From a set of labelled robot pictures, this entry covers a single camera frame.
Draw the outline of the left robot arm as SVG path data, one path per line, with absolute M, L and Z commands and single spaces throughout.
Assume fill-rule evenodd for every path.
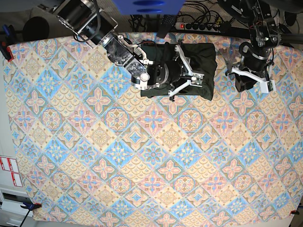
M 234 19 L 247 24 L 250 42 L 239 46 L 241 60 L 234 63 L 226 73 L 234 75 L 238 92 L 252 89 L 259 83 L 262 93 L 276 90 L 272 79 L 274 65 L 273 49 L 281 44 L 302 44 L 301 34 L 283 34 L 279 32 L 271 7 L 298 12 L 303 4 L 298 0 L 220 0 L 218 4 Z

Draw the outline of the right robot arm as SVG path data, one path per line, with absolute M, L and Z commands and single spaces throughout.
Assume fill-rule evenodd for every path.
M 162 48 L 152 41 L 152 49 L 162 52 L 162 56 L 151 56 L 151 50 L 142 48 L 148 41 L 134 44 L 123 35 L 115 35 L 118 23 L 95 0 L 36 0 L 34 4 L 55 15 L 73 32 L 76 41 L 93 49 L 102 46 L 111 62 L 130 73 L 131 85 L 142 96 L 166 95 L 174 101 L 180 94 L 203 95 L 205 75 L 192 69 L 181 41 L 166 42 Z

